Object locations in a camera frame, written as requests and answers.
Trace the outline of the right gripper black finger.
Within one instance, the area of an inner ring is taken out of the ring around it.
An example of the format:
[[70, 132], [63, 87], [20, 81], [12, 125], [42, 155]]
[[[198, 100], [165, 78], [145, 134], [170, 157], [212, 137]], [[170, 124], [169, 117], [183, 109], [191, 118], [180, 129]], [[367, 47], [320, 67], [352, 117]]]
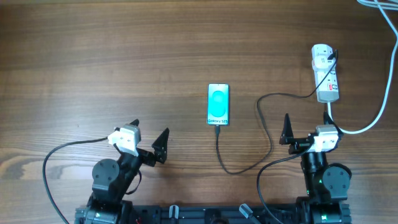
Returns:
[[323, 122], [324, 122], [324, 124], [333, 125], [336, 128], [339, 136], [343, 136], [344, 135], [342, 130], [335, 124], [335, 122], [332, 120], [332, 118], [330, 117], [330, 115], [328, 114], [327, 111], [325, 111], [323, 113]]
[[290, 122], [289, 114], [286, 113], [284, 118], [283, 130], [279, 139], [279, 144], [280, 145], [292, 144], [293, 141], [294, 141], [294, 134], [292, 131], [292, 125]]

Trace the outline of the blue Galaxy smartphone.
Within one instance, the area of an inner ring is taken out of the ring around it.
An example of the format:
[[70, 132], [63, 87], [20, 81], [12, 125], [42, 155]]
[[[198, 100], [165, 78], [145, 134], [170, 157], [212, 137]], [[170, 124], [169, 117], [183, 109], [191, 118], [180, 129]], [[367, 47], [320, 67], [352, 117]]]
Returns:
[[229, 85], [210, 83], [208, 85], [207, 123], [209, 125], [229, 125]]

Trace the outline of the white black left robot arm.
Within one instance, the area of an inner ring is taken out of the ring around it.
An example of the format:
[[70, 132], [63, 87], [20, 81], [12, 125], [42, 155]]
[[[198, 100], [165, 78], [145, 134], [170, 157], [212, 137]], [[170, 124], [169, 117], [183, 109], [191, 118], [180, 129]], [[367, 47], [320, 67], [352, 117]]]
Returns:
[[138, 148], [141, 141], [139, 120], [116, 128], [108, 143], [120, 153], [117, 160], [103, 159], [92, 171], [92, 194], [85, 208], [77, 210], [75, 223], [142, 223], [140, 214], [131, 201], [124, 200], [136, 189], [128, 190], [135, 177], [142, 177], [143, 165], [154, 167], [167, 160], [167, 143], [170, 130], [164, 129], [152, 143], [154, 152]]

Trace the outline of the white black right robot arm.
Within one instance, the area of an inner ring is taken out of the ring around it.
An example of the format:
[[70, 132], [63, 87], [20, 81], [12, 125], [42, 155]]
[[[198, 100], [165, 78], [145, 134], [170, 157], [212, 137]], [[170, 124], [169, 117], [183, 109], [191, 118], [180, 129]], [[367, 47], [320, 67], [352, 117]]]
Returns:
[[298, 223], [351, 223], [348, 204], [348, 189], [351, 170], [339, 163], [328, 163], [326, 154], [335, 150], [343, 137], [342, 130], [328, 113], [323, 115], [323, 124], [304, 138], [296, 138], [289, 115], [285, 115], [279, 144], [289, 145], [289, 154], [301, 157], [300, 166], [307, 189], [306, 197], [296, 199]]

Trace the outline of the white USB charger plug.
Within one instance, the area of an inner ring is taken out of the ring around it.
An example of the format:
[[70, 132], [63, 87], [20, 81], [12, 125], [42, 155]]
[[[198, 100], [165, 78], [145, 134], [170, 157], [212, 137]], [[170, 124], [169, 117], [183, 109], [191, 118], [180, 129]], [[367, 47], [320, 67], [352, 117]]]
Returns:
[[335, 59], [329, 58], [328, 55], [317, 55], [312, 60], [312, 68], [316, 72], [329, 70], [334, 62]]

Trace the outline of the white power strip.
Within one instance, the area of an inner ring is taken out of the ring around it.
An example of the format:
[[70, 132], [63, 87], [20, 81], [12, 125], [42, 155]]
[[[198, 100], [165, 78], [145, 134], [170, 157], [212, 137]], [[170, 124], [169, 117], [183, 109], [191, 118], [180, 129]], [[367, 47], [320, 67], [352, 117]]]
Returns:
[[339, 99], [339, 89], [336, 77], [336, 62], [338, 52], [327, 44], [315, 44], [312, 47], [312, 60], [317, 55], [328, 55], [335, 62], [329, 70], [314, 71], [317, 100], [320, 103], [332, 103]]

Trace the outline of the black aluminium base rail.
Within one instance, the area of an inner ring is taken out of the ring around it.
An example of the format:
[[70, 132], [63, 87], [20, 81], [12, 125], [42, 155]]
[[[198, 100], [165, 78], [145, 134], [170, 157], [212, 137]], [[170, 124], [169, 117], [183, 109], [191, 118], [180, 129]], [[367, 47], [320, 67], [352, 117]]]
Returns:
[[304, 206], [271, 204], [249, 210], [232, 207], [135, 206], [126, 210], [86, 207], [75, 212], [75, 223], [351, 223], [347, 204]]

